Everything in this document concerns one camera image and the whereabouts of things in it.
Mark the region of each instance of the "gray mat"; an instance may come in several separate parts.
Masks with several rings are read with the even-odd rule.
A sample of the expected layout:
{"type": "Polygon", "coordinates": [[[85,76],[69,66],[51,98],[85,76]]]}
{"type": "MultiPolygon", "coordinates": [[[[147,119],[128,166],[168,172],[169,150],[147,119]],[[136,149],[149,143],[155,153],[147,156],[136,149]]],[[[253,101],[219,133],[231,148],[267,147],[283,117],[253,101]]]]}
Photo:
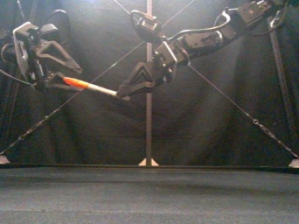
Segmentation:
{"type": "Polygon", "coordinates": [[[0,170],[0,223],[298,223],[299,176],[260,171],[0,170]]]}

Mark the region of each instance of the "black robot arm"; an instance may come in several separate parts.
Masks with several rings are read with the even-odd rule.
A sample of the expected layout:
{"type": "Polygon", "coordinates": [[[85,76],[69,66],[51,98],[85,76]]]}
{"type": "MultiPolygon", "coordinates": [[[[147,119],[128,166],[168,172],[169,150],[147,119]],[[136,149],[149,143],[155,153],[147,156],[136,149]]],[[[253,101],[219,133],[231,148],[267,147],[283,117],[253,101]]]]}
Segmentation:
{"type": "Polygon", "coordinates": [[[296,6],[298,0],[263,0],[245,3],[236,9],[225,9],[213,27],[180,31],[171,38],[163,36],[161,25],[155,17],[132,11],[131,15],[139,16],[137,23],[133,24],[136,33],[147,42],[160,42],[160,45],[153,50],[152,61],[136,65],[116,95],[121,98],[141,92],[152,92],[160,84],[172,81],[177,66],[187,65],[191,59],[217,51],[247,34],[266,18],[275,16],[288,4],[296,6]],[[144,77],[141,83],[137,82],[140,76],[144,77]]]}
{"type": "Polygon", "coordinates": [[[64,88],[80,91],[63,83],[64,75],[81,73],[81,68],[59,44],[59,30],[52,24],[39,28],[29,22],[13,29],[13,43],[4,45],[4,62],[17,63],[20,72],[32,88],[64,88]]]}

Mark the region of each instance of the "black backdrop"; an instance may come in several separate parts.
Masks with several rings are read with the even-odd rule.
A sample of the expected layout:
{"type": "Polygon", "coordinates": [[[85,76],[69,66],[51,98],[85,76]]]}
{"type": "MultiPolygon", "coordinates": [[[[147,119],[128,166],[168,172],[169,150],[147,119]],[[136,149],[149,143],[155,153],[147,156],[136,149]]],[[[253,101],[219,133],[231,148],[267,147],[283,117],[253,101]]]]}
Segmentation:
{"type": "MultiPolygon", "coordinates": [[[[145,0],[117,2],[128,11],[145,11],[145,0]]],[[[195,0],[169,21],[188,1],[160,0],[153,1],[153,14],[165,23],[163,32],[169,37],[180,30],[212,26],[223,9],[236,8],[244,2],[195,0]]],[[[12,30],[21,24],[16,3],[8,0],[0,3],[0,28],[12,30]]],[[[27,18],[32,3],[23,1],[27,18]]],[[[33,23],[43,25],[57,9],[69,15],[65,50],[84,70],[77,78],[84,81],[97,78],[95,84],[117,90],[136,63],[145,61],[145,44],[120,60],[143,42],[125,10],[112,0],[40,1],[33,23]]],[[[65,38],[64,17],[51,21],[65,38]]],[[[278,37],[298,127],[298,9],[288,9],[284,23],[278,37]]],[[[266,28],[263,23],[255,32],[266,28]]],[[[287,126],[270,37],[244,36],[213,54],[193,59],[191,65],[298,153],[298,143],[290,137],[296,130],[287,126]]],[[[0,66],[15,73],[3,62],[0,66]]],[[[15,87],[4,76],[0,79],[3,150],[73,93],[51,89],[43,94],[25,85],[15,87]]],[[[160,165],[279,166],[292,160],[290,152],[188,66],[179,67],[173,82],[153,91],[152,133],[153,160],[160,165]]],[[[17,163],[137,165],[145,157],[145,95],[120,101],[83,91],[5,155],[17,163]]]]}

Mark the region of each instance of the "vertical pole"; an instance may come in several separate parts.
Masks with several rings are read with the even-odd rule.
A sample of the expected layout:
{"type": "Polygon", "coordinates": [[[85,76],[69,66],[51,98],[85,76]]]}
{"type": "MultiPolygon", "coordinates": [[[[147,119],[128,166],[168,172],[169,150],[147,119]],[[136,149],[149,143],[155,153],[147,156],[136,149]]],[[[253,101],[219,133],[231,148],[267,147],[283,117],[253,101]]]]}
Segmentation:
{"type": "MultiPolygon", "coordinates": [[[[153,13],[152,0],[147,0],[147,14],[153,13]]],[[[147,43],[147,61],[152,60],[152,44],[147,43]]],[[[152,166],[152,93],[145,94],[145,166],[152,166]]]]}
{"type": "Polygon", "coordinates": [[[276,68],[280,91],[282,91],[283,102],[284,102],[284,113],[286,113],[286,121],[288,126],[288,133],[291,137],[292,147],[298,151],[298,134],[295,131],[296,130],[295,116],[294,116],[292,106],[291,106],[291,99],[290,99],[288,86],[287,86],[287,80],[286,80],[286,70],[284,70],[284,64],[282,59],[280,47],[278,43],[276,31],[272,31],[270,33],[270,38],[271,38],[271,44],[272,44],[274,56],[275,56],[275,68],[276,68]]]}

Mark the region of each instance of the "diagonal cable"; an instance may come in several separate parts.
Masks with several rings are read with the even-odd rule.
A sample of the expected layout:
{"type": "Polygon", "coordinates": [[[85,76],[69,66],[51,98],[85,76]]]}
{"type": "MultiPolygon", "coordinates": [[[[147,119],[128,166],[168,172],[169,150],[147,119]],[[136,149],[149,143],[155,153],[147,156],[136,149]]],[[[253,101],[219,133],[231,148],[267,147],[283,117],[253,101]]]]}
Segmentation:
{"type": "MultiPolygon", "coordinates": [[[[129,11],[121,5],[117,0],[113,0],[119,7],[125,11],[129,15],[129,11]]],[[[163,24],[165,26],[188,8],[188,6],[195,2],[195,0],[189,1],[189,3],[177,11],[177,13],[168,19],[168,21],[163,24]]],[[[144,43],[144,41],[109,66],[109,68],[92,80],[93,83],[117,64],[120,61],[128,57],[128,55],[139,48],[139,46],[144,43]]],[[[5,154],[5,152],[20,142],[25,139],[25,137],[33,133],[33,131],[43,125],[43,123],[51,119],[51,117],[61,110],[61,108],[80,95],[81,92],[77,92],[44,118],[40,120],[27,131],[25,133],[9,144],[9,146],[0,152],[0,156],[5,154]]]]}
{"type": "Polygon", "coordinates": [[[251,119],[252,123],[264,131],[264,133],[275,139],[276,143],[280,144],[280,146],[294,155],[295,158],[299,159],[299,156],[295,154],[292,149],[287,147],[284,142],[276,138],[276,135],[274,132],[259,122],[256,118],[253,118],[249,113],[229,99],[229,97],[224,94],[224,92],[220,90],[220,88],[205,78],[204,75],[193,68],[193,66],[189,64],[188,67],[191,70],[204,79],[204,81],[216,89],[216,91],[221,94],[221,96],[233,104],[233,106],[240,110],[240,112],[251,119]]]}

